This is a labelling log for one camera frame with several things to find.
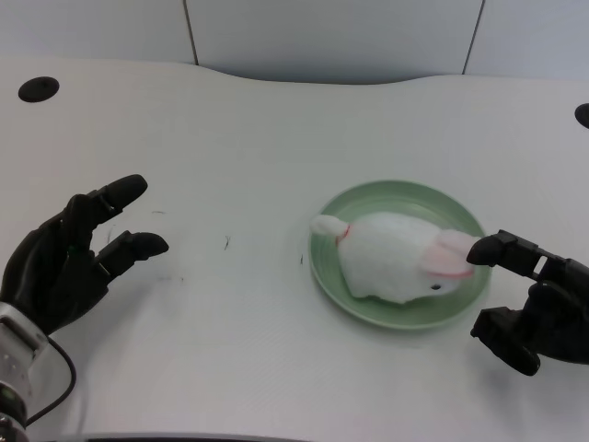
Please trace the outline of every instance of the white plush rabbit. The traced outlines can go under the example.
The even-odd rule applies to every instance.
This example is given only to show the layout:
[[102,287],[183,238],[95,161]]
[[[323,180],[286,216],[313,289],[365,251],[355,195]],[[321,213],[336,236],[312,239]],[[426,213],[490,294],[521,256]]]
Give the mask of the white plush rabbit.
[[335,237],[341,270],[355,297],[403,304],[453,292],[473,274],[466,258],[477,238],[413,216],[383,212],[347,224],[319,215],[311,231]]

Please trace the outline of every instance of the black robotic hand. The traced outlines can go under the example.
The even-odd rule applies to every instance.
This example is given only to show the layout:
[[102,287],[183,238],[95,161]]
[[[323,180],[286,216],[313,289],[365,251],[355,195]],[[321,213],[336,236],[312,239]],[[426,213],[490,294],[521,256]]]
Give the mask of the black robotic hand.
[[[535,273],[542,257],[546,262]],[[536,281],[523,309],[482,310],[470,333],[473,337],[528,376],[540,368],[537,355],[589,365],[589,268],[503,230],[480,239],[467,261],[499,265]]]
[[107,285],[135,261],[167,251],[158,235],[128,231],[97,256],[90,249],[97,225],[121,213],[146,189],[143,177],[131,175],[74,196],[17,247],[4,272],[0,303],[13,306],[50,334],[96,306],[109,291]]

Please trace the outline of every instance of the plate rim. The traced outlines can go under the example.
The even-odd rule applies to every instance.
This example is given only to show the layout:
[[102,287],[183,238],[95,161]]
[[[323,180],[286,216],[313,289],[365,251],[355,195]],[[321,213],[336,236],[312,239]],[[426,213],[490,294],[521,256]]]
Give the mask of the plate rim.
[[[475,223],[477,224],[477,226],[479,227],[480,232],[482,233],[482,237],[487,236],[487,233],[485,232],[485,229],[482,227],[482,225],[480,224],[479,220],[459,201],[457,201],[455,198],[453,198],[452,196],[448,195],[445,192],[442,192],[438,189],[435,189],[434,187],[428,186],[427,184],[422,184],[420,182],[416,182],[416,181],[411,181],[411,180],[374,180],[374,181],[368,181],[368,182],[364,182],[361,184],[357,184],[355,186],[349,187],[345,190],[343,190],[342,192],[338,193],[337,195],[335,195],[333,198],[331,198],[329,201],[327,201],[323,207],[321,207],[321,210],[319,211],[318,214],[314,215],[323,215],[323,212],[325,211],[325,209],[331,204],[333,203],[335,200],[337,200],[338,198],[340,198],[344,193],[352,191],[354,189],[357,189],[359,187],[363,187],[363,186],[370,186],[370,185],[375,185],[375,184],[379,184],[379,183],[402,183],[402,184],[411,184],[414,186],[420,186],[420,187],[425,187],[431,191],[437,192],[442,194],[443,196],[445,196],[446,198],[452,200],[454,203],[458,204],[460,207],[462,207],[463,210],[465,210],[468,215],[475,221]],[[487,271],[487,275],[486,275],[486,281],[484,283],[483,288],[480,290],[480,292],[472,299],[471,302],[469,302],[462,310],[460,310],[456,315],[450,316],[444,320],[438,320],[436,322],[429,322],[427,324],[419,324],[419,325],[403,325],[403,324],[391,324],[391,323],[387,323],[387,322],[382,322],[380,320],[375,320],[373,318],[370,318],[368,316],[365,316],[364,314],[354,310],[353,308],[349,308],[347,305],[343,304],[342,302],[340,302],[340,300],[335,297],[334,295],[331,294],[331,292],[325,287],[325,285],[323,284],[323,281],[321,281],[321,278],[319,278],[318,276],[318,271],[315,267],[315,262],[313,261],[312,258],[312,254],[311,254],[311,243],[313,241],[313,233],[309,233],[309,239],[308,239],[308,244],[307,244],[307,253],[309,256],[309,263],[311,266],[311,271],[313,273],[313,277],[315,278],[315,281],[317,281],[317,283],[321,286],[321,290],[323,291],[323,293],[325,293],[329,299],[331,299],[331,301],[333,301],[335,304],[337,304],[338,307],[340,307],[341,309],[345,310],[346,312],[348,312],[349,314],[351,314],[352,316],[354,316],[355,318],[358,318],[360,320],[369,322],[371,324],[377,325],[379,327],[384,327],[387,329],[394,329],[394,330],[405,330],[405,331],[415,331],[415,330],[426,330],[426,329],[432,329],[432,328],[436,328],[436,327],[442,327],[450,322],[454,322],[455,320],[459,320],[461,317],[463,317],[464,315],[468,314],[472,308],[474,307],[474,305],[478,302],[480,302],[482,299],[484,299],[488,292],[489,292],[489,282],[491,279],[491,271],[492,269],[489,268],[489,270]]]

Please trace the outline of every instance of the black grommet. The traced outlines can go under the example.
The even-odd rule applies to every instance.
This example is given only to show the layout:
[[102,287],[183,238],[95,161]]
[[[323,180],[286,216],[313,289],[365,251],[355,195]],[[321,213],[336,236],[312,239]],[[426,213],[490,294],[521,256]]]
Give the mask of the black grommet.
[[581,126],[589,129],[589,103],[579,106],[574,112],[574,118]]
[[39,103],[54,96],[59,90],[59,82],[50,76],[33,78],[18,90],[18,97],[27,103]]

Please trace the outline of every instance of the white table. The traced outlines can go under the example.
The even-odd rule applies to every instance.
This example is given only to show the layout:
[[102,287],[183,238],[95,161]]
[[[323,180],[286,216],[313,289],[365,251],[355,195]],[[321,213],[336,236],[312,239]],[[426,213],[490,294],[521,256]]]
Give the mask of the white table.
[[[58,94],[20,101],[35,76],[56,77]],[[589,83],[320,86],[181,64],[2,60],[0,266],[75,192],[131,173],[150,187],[95,249],[124,229],[170,244],[55,334],[79,384],[32,438],[586,440],[589,367],[543,359],[524,377],[470,338],[477,311],[423,334],[363,324],[319,292],[306,256],[307,223],[329,198],[397,179],[449,193],[488,232],[588,263],[589,130],[573,117],[586,101]],[[520,308],[529,285],[496,271],[479,308]],[[40,364],[39,407],[68,381],[56,355]]]

